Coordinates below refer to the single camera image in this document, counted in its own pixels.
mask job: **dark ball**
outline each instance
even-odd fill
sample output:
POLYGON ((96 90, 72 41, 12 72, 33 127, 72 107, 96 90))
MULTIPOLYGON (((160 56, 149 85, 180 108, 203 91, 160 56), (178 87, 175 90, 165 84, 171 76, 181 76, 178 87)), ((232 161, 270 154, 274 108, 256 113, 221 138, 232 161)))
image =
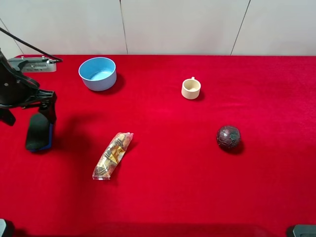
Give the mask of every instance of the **dark ball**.
POLYGON ((217 132, 217 144, 224 150, 231 150, 239 145, 240 133, 236 127, 224 126, 217 132))

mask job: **plastic wrapper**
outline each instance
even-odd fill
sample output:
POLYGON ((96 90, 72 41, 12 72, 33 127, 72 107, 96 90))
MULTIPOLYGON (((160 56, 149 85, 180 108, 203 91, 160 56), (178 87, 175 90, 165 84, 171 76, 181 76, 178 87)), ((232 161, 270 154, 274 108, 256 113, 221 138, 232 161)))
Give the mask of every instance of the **plastic wrapper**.
POLYGON ((94 168, 92 178, 97 180, 108 180, 118 163, 122 160, 124 153, 133 138, 133 133, 119 132, 103 152, 99 162, 94 168))

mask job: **white wall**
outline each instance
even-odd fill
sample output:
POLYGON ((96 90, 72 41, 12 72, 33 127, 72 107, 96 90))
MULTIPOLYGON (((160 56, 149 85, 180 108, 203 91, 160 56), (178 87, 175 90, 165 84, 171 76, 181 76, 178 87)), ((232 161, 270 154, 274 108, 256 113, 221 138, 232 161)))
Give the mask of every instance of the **white wall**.
MULTIPOLYGON (((51 54, 125 54, 119 0, 1 0, 10 32, 51 54)), ((25 54, 36 51, 20 44, 25 54)))
POLYGON ((230 54, 249 0, 122 0, 131 54, 230 54))
MULTIPOLYGON (((1 19, 0 19, 0 27, 7 31, 7 28, 2 23, 1 19)), ((2 32, 0 32, 0 49, 7 59, 10 59, 17 55, 22 54, 22 51, 20 50, 16 42, 12 38, 10 38, 9 36, 5 35, 2 32)))
POLYGON ((315 0, 251 0, 234 55, 316 55, 315 0))

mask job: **cup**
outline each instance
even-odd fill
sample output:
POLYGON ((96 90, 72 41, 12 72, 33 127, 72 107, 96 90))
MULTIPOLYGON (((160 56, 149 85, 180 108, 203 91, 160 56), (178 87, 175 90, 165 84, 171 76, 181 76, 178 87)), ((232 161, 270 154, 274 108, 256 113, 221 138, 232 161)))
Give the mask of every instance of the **cup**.
POLYGON ((181 94, 189 99, 196 99, 199 95, 199 91, 201 90, 201 83, 196 80, 194 77, 190 79, 186 79, 182 83, 181 94))
POLYGON ((111 88, 117 80, 116 65, 113 60, 104 57, 91 58, 79 67, 83 83, 94 91, 111 88))

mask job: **black cable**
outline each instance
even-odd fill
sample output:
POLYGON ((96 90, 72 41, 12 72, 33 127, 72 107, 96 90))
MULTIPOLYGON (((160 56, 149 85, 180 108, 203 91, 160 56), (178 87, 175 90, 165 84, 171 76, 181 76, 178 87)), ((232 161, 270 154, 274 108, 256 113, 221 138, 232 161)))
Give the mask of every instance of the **black cable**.
POLYGON ((44 54, 44 55, 46 55, 46 56, 48 56, 48 57, 50 57, 50 58, 56 59, 56 60, 57 60, 56 63, 61 63, 61 62, 63 61, 61 58, 58 58, 58 57, 55 57, 55 56, 50 55, 50 54, 48 54, 48 53, 45 53, 44 51, 42 51, 42 50, 40 50, 40 49, 38 49, 38 48, 36 48, 36 47, 30 45, 29 43, 26 43, 25 41, 19 39, 18 37, 14 36, 14 35, 11 34, 10 32, 8 32, 8 31, 2 29, 1 27, 0 27, 0 31, 3 32, 3 33, 5 33, 6 35, 10 36, 11 38, 15 39, 16 41, 19 41, 20 43, 26 45, 27 47, 30 47, 30 48, 36 50, 37 52, 39 52, 39 53, 41 53, 41 54, 44 54))

